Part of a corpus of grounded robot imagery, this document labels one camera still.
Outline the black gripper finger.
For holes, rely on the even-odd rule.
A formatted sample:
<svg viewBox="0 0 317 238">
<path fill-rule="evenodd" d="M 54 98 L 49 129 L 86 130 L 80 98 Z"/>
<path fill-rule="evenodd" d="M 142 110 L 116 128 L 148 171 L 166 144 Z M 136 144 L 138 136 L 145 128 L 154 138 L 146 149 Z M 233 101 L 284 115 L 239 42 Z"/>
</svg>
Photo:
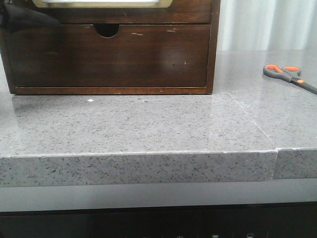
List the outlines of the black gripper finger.
<svg viewBox="0 0 317 238">
<path fill-rule="evenodd" d="M 9 33 L 35 27 L 56 27 L 60 22 L 44 13 L 10 3 L 0 3 L 0 28 Z"/>
</svg>

